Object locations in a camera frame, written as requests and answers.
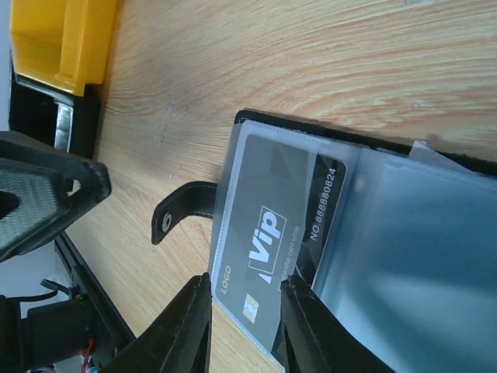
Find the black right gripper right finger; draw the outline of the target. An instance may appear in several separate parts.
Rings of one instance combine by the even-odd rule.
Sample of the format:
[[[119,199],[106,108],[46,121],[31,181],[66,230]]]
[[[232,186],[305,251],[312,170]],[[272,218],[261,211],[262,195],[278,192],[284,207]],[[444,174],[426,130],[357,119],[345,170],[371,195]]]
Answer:
[[[356,340],[301,277],[281,284],[281,335],[286,372],[391,372]]]

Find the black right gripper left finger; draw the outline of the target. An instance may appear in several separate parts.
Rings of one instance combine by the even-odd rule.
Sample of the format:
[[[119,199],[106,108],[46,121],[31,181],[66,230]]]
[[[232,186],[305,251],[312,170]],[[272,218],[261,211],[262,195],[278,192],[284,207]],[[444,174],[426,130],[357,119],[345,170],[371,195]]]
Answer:
[[[154,322],[100,371],[208,372],[212,332],[210,286],[208,273],[191,277]]]

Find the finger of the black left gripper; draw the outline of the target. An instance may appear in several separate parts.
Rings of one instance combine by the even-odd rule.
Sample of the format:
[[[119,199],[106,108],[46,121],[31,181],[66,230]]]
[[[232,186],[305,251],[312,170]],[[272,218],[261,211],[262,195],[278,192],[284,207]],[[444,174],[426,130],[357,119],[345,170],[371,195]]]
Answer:
[[[45,245],[112,191],[100,162],[1,133],[1,260]]]

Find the black card holder wallet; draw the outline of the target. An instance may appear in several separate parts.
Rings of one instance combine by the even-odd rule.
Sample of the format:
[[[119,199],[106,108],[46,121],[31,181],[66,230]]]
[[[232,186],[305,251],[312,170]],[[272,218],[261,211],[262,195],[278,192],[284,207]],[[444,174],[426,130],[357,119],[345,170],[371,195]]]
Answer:
[[[214,300],[228,189],[254,134],[315,150],[347,171],[312,284],[362,345],[398,372],[496,370],[496,165],[287,117],[237,113],[217,183],[169,194],[151,220],[160,243],[184,218],[213,222]]]

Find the black VIP card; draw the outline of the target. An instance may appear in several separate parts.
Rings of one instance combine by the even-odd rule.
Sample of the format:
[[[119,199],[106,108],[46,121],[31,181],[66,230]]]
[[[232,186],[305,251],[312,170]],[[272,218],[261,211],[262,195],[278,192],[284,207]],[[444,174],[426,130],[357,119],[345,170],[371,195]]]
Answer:
[[[312,284],[346,178],[344,162],[250,134],[228,189],[217,301],[262,350],[282,359],[280,285]]]

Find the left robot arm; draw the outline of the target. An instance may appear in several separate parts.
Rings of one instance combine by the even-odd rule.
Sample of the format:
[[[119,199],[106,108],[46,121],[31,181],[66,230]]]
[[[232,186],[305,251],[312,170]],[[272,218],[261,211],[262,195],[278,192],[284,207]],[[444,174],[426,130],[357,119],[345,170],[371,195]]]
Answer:
[[[15,131],[1,133],[1,260],[47,244],[111,194],[107,168]],[[30,309],[46,295],[1,297],[1,370],[23,372],[87,349],[92,307],[70,298]]]

